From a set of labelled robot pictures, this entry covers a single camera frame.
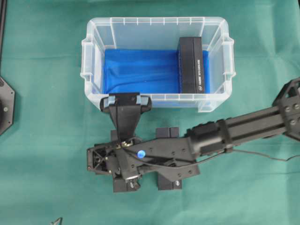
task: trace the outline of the bolt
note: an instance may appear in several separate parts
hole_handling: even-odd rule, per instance
[[[288,106],[285,107],[285,111],[286,111],[287,113],[288,113],[290,110],[291,110],[290,107],[288,107]]]
[[[296,124],[296,120],[290,120],[290,125],[295,125]]]

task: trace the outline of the cable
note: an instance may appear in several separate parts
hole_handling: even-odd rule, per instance
[[[208,157],[208,158],[206,158],[206,159],[204,159],[204,160],[201,160],[201,161],[199,161],[199,162],[190,163],[190,164],[188,164],[188,165],[181,165],[181,166],[167,166],[167,165],[159,165],[159,164],[153,164],[153,163],[147,163],[147,162],[144,162],[143,160],[140,160],[139,158],[136,158],[134,155],[128,153],[125,149],[123,149],[123,150],[124,150],[130,157],[134,158],[136,161],[139,161],[139,162],[141,162],[141,163],[143,163],[143,164],[145,164],[145,165],[150,165],[150,166],[155,166],[155,167],[161,167],[161,168],[168,168],[168,169],[179,169],[179,168],[182,169],[182,168],[186,168],[186,167],[190,167],[190,166],[194,166],[194,165],[199,165],[199,164],[201,164],[201,163],[205,163],[205,162],[207,162],[207,161],[209,161],[209,160],[211,160],[211,159],[213,159],[213,158],[216,158],[216,157],[218,157],[218,156],[224,154],[224,151],[222,151],[222,152],[220,152],[220,153],[218,153],[218,154],[216,154],[216,155],[214,155],[214,156]]]
[[[116,98],[115,100],[115,107],[116,107],[116,130],[117,130],[117,137],[118,137],[118,142],[120,142],[120,147],[125,151],[126,154],[128,154],[131,158],[133,158],[134,160],[138,161],[138,162],[141,162],[145,165],[149,165],[149,166],[155,166],[155,167],[160,167],[160,168],[168,168],[168,169],[182,169],[182,168],[186,168],[186,167],[190,167],[190,166],[194,166],[194,165],[199,165],[201,163],[205,163],[213,158],[216,158],[222,154],[224,154],[224,151],[214,155],[214,156],[211,156],[209,158],[206,158],[204,160],[201,160],[199,162],[195,162],[195,163],[190,163],[188,165],[181,165],[181,166],[167,166],[167,165],[159,165],[159,164],[154,164],[154,163],[147,163],[137,157],[135,157],[133,154],[129,153],[127,149],[123,148],[122,147],[122,144],[121,144],[121,140],[120,140],[120,134],[119,134],[119,120],[118,120],[118,99]]]
[[[295,155],[295,156],[289,157],[289,158],[287,158],[287,159],[284,159],[284,158],[275,158],[275,157],[271,157],[271,156],[269,156],[269,155],[266,155],[266,154],[263,154],[263,153],[260,153],[260,152],[256,152],[256,151],[246,151],[246,150],[239,150],[239,149],[233,149],[233,151],[235,151],[235,152],[247,153],[247,154],[254,154],[254,155],[266,157],[266,158],[273,159],[273,160],[277,160],[277,161],[283,161],[283,162],[287,162],[287,161],[289,161],[289,160],[292,159],[292,158],[300,157],[300,155]]]

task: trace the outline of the green surface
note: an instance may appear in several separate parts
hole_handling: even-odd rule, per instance
[[[137,127],[187,128],[269,107],[300,75],[297,0],[9,0],[1,75],[16,91],[15,123],[0,137],[0,224],[298,225],[300,160],[233,153],[201,165],[182,191],[158,192],[148,174],[135,193],[113,194],[112,178],[86,171],[86,149],[113,128],[85,97],[81,40],[94,17],[221,16],[235,40],[232,96],[211,113],[153,109]],[[299,154],[283,136],[239,147],[276,157]]]

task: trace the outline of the black mount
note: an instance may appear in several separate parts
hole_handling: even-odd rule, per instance
[[[273,107],[235,118],[199,124],[187,130],[158,128],[156,139],[142,142],[134,134],[143,112],[150,110],[149,97],[138,93],[114,94],[101,100],[119,132],[111,142],[87,150],[88,170],[112,175],[114,192],[136,191],[145,173],[158,173],[158,189],[182,188],[182,179],[200,174],[196,159],[230,153],[234,146],[278,134],[300,140],[300,78],[287,83]]]

